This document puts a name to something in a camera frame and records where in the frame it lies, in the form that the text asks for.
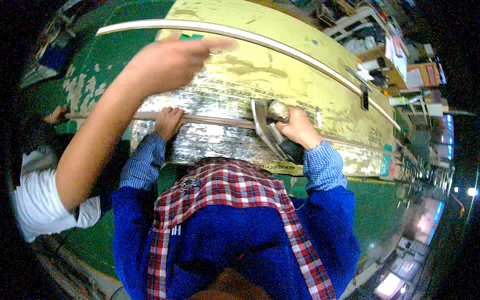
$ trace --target man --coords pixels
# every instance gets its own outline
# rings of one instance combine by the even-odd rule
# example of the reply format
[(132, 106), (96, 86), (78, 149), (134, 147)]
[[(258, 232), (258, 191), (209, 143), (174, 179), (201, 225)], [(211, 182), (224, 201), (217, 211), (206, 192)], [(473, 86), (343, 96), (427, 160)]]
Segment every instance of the man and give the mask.
[[(171, 37), (145, 46), (103, 93), (58, 164), (55, 151), (30, 149), (33, 155), (24, 157), (24, 172), (15, 189), (17, 220), (25, 239), (33, 241), (41, 234), (96, 223), (101, 198), (89, 195), (143, 100), (189, 83), (209, 57), (210, 48), (232, 45), (225, 40), (179, 41)], [(36, 167), (27, 171), (27, 165)], [(79, 206), (75, 217), (72, 212)]]
[(305, 148), (308, 199), (245, 161), (203, 159), (156, 196), (165, 143), (183, 111), (164, 108), (113, 195), (117, 274), (136, 299), (334, 299), (360, 257), (341, 156), (305, 112), (278, 129)]

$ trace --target green epoxy floor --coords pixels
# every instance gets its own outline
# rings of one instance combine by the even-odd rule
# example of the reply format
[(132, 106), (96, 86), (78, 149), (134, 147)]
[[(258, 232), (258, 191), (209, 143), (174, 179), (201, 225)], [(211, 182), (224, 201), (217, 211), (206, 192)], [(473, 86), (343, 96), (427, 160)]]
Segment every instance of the green epoxy floor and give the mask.
[[(101, 26), (131, 20), (162, 18), (173, 1), (128, 1), (111, 3), (97, 11), (84, 15), (77, 27), (83, 33), (83, 46), (74, 56), (72, 65), (74, 78), (81, 73), (85, 80), (95, 76), (98, 87), (101, 83), (110, 84), (133, 55), (144, 45), (152, 42), (156, 29), (132, 30), (94, 37)], [(66, 104), (67, 92), (64, 78), (51, 79), (37, 83), (23, 90), (21, 97), (30, 103), (30, 110), (49, 114), (57, 105)], [(78, 103), (88, 94), (82, 90)], [(92, 98), (98, 101), (100, 96)], [(76, 123), (70, 121), (58, 128), (60, 132), (75, 132)], [(177, 167), (166, 166), (159, 179), (159, 190), (168, 188), (177, 177)], [(296, 178), (293, 187), (290, 176), (278, 176), (285, 182), (287, 192), (295, 197), (305, 197), (305, 178)], [(395, 185), (350, 182), (348, 189), (356, 195), (354, 231), (359, 237), (363, 259), (375, 256), (381, 249), (389, 249), (393, 236), (401, 230), (403, 212), (397, 209)], [(108, 212), (95, 226), (87, 229), (73, 229), (58, 235), (65, 247), (71, 249), (79, 258), (93, 268), (117, 277), (112, 257), (113, 214)]]

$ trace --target red plaid shirt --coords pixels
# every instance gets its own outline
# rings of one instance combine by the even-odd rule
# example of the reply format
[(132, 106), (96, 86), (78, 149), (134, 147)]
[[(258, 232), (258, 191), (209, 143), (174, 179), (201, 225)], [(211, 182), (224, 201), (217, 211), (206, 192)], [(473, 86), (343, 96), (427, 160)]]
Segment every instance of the red plaid shirt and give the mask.
[(148, 265), (148, 290), (151, 298), (166, 298), (171, 229), (197, 210), (213, 204), (235, 208), (267, 206), (276, 209), (312, 299), (335, 299), (332, 283), (302, 229), (283, 182), (247, 162), (226, 159), (196, 168), (163, 192), (155, 202)]

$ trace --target blue checkered sleeve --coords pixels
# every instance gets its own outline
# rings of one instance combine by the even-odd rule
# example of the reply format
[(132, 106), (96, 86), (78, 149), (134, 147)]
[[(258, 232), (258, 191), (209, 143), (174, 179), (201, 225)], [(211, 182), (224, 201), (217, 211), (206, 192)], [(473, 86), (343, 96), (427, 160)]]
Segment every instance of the blue checkered sleeve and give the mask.
[(303, 175), (308, 179), (307, 193), (328, 191), (340, 185), (346, 188), (347, 179), (342, 169), (342, 157), (326, 141), (305, 151)]
[(120, 175), (120, 188), (150, 190), (156, 185), (159, 168), (165, 161), (165, 141), (156, 134), (149, 134), (130, 156)]

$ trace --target hand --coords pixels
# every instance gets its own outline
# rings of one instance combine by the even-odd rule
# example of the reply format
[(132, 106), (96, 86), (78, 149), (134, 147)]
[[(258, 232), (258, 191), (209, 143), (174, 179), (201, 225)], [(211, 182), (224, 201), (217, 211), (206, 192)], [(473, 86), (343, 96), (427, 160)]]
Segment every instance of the hand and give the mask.
[(143, 96), (175, 90), (188, 84), (209, 57), (211, 48), (232, 48), (233, 40), (182, 41), (171, 36), (143, 47), (119, 76)]
[(185, 112), (178, 108), (163, 108), (156, 117), (153, 132), (163, 138), (165, 142), (174, 136), (183, 125), (182, 117)]
[(317, 133), (305, 111), (295, 107), (290, 107), (288, 111), (290, 113), (288, 124), (277, 122), (277, 129), (284, 136), (302, 145), (307, 150), (320, 145), (323, 138)]
[(67, 118), (65, 118), (65, 115), (67, 114), (68, 111), (69, 111), (68, 105), (64, 105), (64, 106), (59, 105), (50, 115), (44, 117), (43, 120), (45, 120), (45, 122), (50, 123), (52, 125), (62, 124), (68, 121)]

